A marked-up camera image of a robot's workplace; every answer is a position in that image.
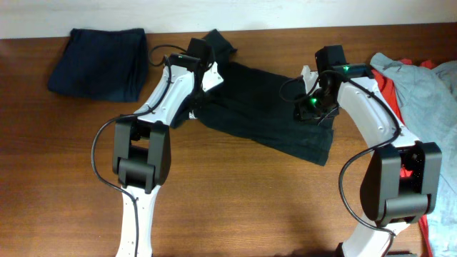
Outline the dark green t-shirt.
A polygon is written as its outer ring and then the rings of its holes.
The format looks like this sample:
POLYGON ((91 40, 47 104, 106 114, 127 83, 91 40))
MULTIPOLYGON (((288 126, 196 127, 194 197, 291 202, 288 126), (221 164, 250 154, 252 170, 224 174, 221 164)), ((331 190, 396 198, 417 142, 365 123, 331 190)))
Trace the dark green t-shirt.
POLYGON ((224 81, 211 89, 191 114, 211 129, 325 165, 333 142, 332 118, 297 121, 294 105, 280 97, 298 96, 302 84, 230 61, 236 49, 215 29, 204 40, 215 52, 218 73, 224 81))

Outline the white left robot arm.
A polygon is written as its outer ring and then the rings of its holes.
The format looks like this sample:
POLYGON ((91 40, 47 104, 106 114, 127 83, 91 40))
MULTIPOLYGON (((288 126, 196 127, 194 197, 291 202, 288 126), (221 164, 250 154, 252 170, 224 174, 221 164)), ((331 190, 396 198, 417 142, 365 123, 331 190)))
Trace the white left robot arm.
POLYGON ((161 79, 131 118, 115 125, 113 172, 123 214, 117 256, 152 256, 155 202, 171 168, 170 129, 191 118, 207 92, 223 81, 214 48, 192 38, 186 50, 165 56, 161 79))

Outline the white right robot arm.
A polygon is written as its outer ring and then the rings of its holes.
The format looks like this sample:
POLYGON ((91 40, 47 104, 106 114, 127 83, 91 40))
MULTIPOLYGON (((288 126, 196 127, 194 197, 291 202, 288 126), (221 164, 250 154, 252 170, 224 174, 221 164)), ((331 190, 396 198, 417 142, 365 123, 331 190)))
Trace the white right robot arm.
POLYGON ((306 89, 293 100, 294 118, 319 124, 342 108, 368 147, 343 165, 338 176, 341 198, 348 167, 371 155, 360 187, 363 213, 358 216, 348 201, 343 202, 358 225, 334 254, 390 256, 395 237, 434 210, 442 152, 436 143, 422 142, 403 125, 379 91, 371 69, 349 64, 342 46, 323 47, 315 60, 315 72, 307 68, 301 72, 306 89))

